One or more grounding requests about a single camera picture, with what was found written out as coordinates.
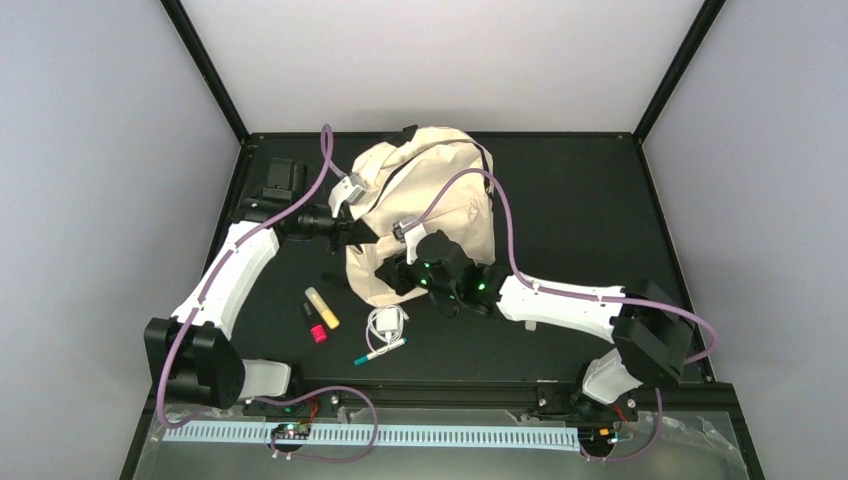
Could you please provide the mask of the cream canvas backpack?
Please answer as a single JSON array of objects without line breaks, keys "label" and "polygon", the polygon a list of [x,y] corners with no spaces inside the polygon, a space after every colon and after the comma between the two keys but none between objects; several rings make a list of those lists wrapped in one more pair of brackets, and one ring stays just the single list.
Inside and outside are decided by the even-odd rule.
[{"label": "cream canvas backpack", "polygon": [[467,133],[429,126],[388,139],[360,153],[351,172],[364,184],[350,205],[354,220],[375,235],[372,243],[346,248],[345,272],[352,291],[374,307],[424,295],[421,287],[399,295],[376,276],[377,269],[406,247],[395,227],[419,220],[427,233],[443,231],[477,263],[495,260],[492,155]]}]

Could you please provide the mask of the white charger with cable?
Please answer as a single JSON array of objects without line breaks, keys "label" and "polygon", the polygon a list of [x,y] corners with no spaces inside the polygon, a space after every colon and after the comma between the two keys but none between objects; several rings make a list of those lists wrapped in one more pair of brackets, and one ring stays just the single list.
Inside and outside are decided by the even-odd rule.
[{"label": "white charger with cable", "polygon": [[404,327],[409,316],[399,305],[389,305],[375,308],[368,316],[365,338],[370,351],[377,348],[372,340],[376,339],[385,345],[399,340],[403,336]]}]

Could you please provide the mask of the pink and black highlighter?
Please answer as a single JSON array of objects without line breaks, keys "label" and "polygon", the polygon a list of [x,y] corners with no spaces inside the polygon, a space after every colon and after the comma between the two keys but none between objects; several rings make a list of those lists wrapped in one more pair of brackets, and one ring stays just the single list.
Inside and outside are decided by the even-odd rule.
[{"label": "pink and black highlighter", "polygon": [[316,344],[324,343],[327,340],[328,335],[320,315],[315,312],[314,307],[308,301],[301,305],[301,312],[312,340]]}]

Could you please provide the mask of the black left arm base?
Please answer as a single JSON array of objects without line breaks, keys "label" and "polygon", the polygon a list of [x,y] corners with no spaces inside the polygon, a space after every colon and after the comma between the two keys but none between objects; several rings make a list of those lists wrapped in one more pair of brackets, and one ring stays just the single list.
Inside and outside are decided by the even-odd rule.
[{"label": "black left arm base", "polygon": [[338,397],[340,394],[339,385],[308,388],[303,382],[295,382],[282,395],[248,397],[240,399],[238,404],[247,416],[307,419],[320,413],[332,396]]}]

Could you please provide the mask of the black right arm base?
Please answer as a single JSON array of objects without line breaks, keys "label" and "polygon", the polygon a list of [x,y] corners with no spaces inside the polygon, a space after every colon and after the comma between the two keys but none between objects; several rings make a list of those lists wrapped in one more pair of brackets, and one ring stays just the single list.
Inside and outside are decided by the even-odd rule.
[{"label": "black right arm base", "polygon": [[540,419],[563,420],[594,426],[607,426],[618,421],[636,422],[638,411],[628,405],[625,394],[612,404],[589,398],[571,383],[539,383],[535,387],[537,405],[532,414]]}]

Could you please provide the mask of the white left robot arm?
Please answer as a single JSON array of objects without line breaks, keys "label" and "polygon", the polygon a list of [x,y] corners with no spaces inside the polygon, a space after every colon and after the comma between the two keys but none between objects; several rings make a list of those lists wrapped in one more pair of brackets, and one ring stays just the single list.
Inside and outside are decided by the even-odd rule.
[{"label": "white left robot arm", "polygon": [[366,191],[359,175],[342,175],[329,202],[315,204],[309,199],[321,183],[309,184],[307,174],[301,161],[272,160],[264,184],[233,211],[224,244],[197,287],[169,317],[146,326],[158,407],[181,402],[227,409],[288,390],[290,365],[244,360],[236,352],[231,337],[239,312],[284,240],[324,236],[336,251],[364,228],[349,211]]}]

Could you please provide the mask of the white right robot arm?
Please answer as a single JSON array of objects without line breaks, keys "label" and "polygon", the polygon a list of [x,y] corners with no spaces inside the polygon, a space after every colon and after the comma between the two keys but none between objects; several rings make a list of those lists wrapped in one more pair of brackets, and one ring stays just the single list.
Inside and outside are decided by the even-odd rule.
[{"label": "white right robot arm", "polygon": [[622,286],[581,287],[532,277],[506,266],[477,263],[442,231],[414,250],[383,260],[375,272],[394,293],[422,288],[482,315],[547,324],[604,340],[612,348],[587,363],[569,392],[572,410],[593,419],[639,387],[679,385],[693,336],[674,305]]}]

